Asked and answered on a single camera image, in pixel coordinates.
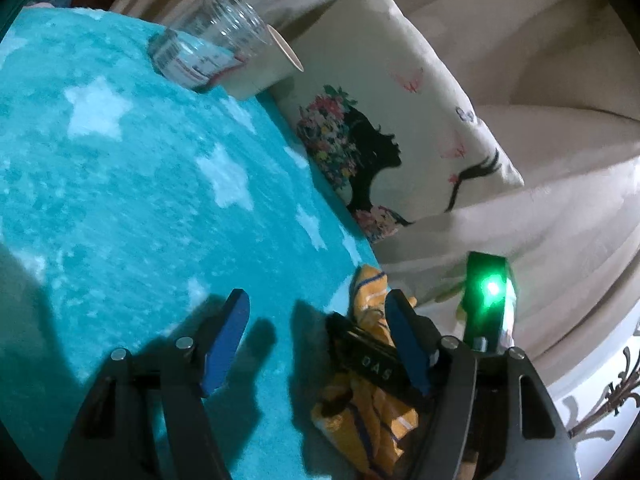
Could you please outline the yellow striped knit sweater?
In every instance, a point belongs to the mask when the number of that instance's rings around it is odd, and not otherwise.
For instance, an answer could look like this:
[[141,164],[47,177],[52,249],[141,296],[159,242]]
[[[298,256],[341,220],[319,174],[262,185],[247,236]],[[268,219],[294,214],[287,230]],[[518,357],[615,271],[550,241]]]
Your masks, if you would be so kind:
[[[355,276],[352,319],[382,344],[392,344],[384,300],[386,274],[365,264]],[[366,479],[389,479],[404,451],[400,441],[419,426],[419,414],[355,372],[338,373],[310,412],[314,426]]]

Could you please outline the clear glass jar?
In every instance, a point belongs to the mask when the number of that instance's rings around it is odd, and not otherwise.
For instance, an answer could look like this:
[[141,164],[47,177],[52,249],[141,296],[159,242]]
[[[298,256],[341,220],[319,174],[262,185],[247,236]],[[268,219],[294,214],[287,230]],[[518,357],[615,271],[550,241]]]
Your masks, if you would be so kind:
[[267,24],[246,0],[198,0],[150,39],[148,55],[166,79],[204,92],[270,44]]

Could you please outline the beige paper cup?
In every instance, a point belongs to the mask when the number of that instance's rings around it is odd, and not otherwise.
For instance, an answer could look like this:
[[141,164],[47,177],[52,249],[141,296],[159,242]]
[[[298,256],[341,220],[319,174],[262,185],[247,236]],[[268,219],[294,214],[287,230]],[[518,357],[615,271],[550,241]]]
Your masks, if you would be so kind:
[[229,96],[245,101],[296,73],[303,73],[299,57],[280,32],[267,25],[270,44],[243,66],[221,79],[221,87]]

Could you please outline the turquoise star cartoon blanket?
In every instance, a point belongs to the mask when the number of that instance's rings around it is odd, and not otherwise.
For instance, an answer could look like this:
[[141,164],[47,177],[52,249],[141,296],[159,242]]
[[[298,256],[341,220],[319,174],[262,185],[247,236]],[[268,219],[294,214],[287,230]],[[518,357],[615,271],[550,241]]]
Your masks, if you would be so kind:
[[155,73],[153,24],[29,8],[1,44],[1,419],[55,474],[96,370],[191,333],[233,289],[250,322],[207,401],[237,479],[351,479],[310,419],[372,250],[270,99]]

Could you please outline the beige curtain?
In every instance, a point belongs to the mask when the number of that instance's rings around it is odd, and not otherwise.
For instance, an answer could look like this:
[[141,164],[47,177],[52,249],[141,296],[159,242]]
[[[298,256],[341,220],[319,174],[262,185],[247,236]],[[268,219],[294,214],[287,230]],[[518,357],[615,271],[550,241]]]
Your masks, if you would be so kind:
[[[250,0],[296,38],[334,0]],[[115,0],[168,23],[195,0]],[[507,255],[516,340],[544,381],[591,375],[639,319],[639,49],[608,0],[395,0],[470,97],[524,186],[376,244],[392,282],[429,300],[469,250]]]

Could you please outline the white leaf print pillow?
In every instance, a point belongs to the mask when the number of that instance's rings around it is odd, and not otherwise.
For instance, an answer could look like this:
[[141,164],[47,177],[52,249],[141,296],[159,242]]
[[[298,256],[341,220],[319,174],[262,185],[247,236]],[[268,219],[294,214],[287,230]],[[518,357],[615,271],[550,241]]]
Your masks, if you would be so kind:
[[[436,307],[439,307],[441,311],[448,306],[448,311],[451,311],[452,302],[456,302],[456,308],[452,314],[454,315],[454,326],[451,327],[449,331],[450,335],[457,337],[462,340],[464,328],[465,328],[465,319],[466,314],[462,311],[460,304],[464,292],[464,279],[456,283],[454,285],[450,285],[445,288],[442,292],[439,292],[432,300],[430,300],[425,307],[427,308],[427,315],[432,319],[432,321],[439,327],[442,333],[445,333],[444,323],[438,322],[436,320]],[[480,353],[488,353],[488,354],[503,354],[504,352],[480,352]]]

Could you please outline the cream cushion with silhouette print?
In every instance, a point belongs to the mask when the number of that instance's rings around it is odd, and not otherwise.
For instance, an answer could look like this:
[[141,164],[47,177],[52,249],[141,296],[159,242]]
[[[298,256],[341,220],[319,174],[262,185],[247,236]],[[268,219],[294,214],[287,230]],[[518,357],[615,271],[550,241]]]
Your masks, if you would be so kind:
[[523,178],[394,0],[336,0],[273,99],[371,242]]

